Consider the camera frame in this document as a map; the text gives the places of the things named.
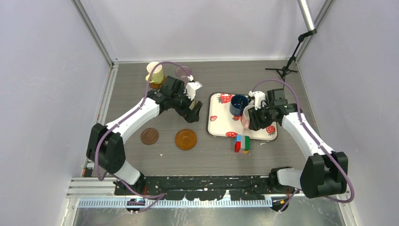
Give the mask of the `lilac mug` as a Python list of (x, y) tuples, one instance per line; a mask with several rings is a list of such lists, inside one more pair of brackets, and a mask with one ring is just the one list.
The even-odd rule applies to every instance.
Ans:
[(175, 75), (179, 78), (187, 78), (192, 74), (191, 68), (188, 66), (177, 67), (175, 70)]

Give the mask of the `light green mug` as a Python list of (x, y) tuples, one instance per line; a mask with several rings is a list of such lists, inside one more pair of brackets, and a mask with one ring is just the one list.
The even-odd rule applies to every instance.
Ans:
[(193, 110), (194, 107), (195, 107), (195, 105), (196, 105), (196, 103), (197, 103), (197, 101), (196, 101), (196, 100), (193, 100), (193, 101), (191, 102), (190, 106), (189, 106), (189, 109)]

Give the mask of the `dark brown wooden coaster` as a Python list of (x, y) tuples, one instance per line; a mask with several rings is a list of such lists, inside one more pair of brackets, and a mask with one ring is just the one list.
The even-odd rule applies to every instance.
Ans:
[(145, 129), (140, 136), (143, 144), (152, 145), (157, 142), (159, 138), (159, 132), (155, 128)]

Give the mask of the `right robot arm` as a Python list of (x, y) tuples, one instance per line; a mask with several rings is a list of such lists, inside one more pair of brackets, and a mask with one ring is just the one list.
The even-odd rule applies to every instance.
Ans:
[(289, 187), (301, 190), (308, 198), (343, 194), (347, 190), (348, 157), (326, 145), (309, 125), (299, 103), (288, 103), (283, 89), (263, 93), (250, 91), (254, 104), (250, 107), (250, 123), (253, 131), (264, 129), (274, 122), (294, 139), (302, 151), (306, 163), (302, 170), (292, 167), (273, 168), (269, 173), (269, 188), (281, 193)]

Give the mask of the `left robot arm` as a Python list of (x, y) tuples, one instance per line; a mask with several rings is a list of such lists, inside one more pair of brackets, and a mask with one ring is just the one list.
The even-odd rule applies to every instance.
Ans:
[(187, 123), (198, 122), (202, 107), (195, 100), (202, 88), (198, 81), (184, 81), (168, 76), (159, 89), (147, 90), (140, 102), (121, 117), (106, 125), (95, 124), (90, 132), (86, 157), (126, 183), (133, 195), (144, 190), (144, 175), (126, 159), (125, 143), (146, 122), (169, 109), (182, 116)]

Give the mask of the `cream mug yellow handle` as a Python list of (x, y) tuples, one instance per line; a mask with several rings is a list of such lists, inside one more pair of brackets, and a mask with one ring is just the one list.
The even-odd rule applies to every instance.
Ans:
[(162, 65), (158, 65), (159, 62), (150, 62), (146, 70), (148, 72), (147, 76), (145, 77), (145, 80), (147, 81), (150, 77), (150, 83), (153, 84), (161, 84), (162, 81), (164, 80), (164, 72)]

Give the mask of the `multicolour toy brick block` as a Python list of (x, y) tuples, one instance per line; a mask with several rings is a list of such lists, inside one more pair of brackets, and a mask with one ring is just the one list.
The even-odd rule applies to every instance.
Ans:
[(244, 135), (237, 135), (234, 143), (235, 153), (248, 153), (250, 150), (250, 137)]

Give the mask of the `pink mug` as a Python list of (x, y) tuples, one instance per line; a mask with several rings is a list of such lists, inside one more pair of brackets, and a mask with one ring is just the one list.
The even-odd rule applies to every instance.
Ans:
[(254, 105), (247, 105), (242, 113), (241, 116), (241, 125), (243, 126), (243, 128), (245, 130), (249, 129), (249, 125), (250, 125), (250, 115), (249, 115), (249, 109), (254, 108)]

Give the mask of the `cream tray with black rim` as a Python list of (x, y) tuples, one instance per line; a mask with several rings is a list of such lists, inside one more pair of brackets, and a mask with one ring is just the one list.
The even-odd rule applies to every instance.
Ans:
[(278, 136), (277, 124), (253, 131), (245, 129), (239, 116), (230, 113), (231, 98), (235, 94), (213, 93), (209, 97), (207, 132), (214, 137), (235, 138), (237, 135), (249, 136), (252, 140), (273, 141)]

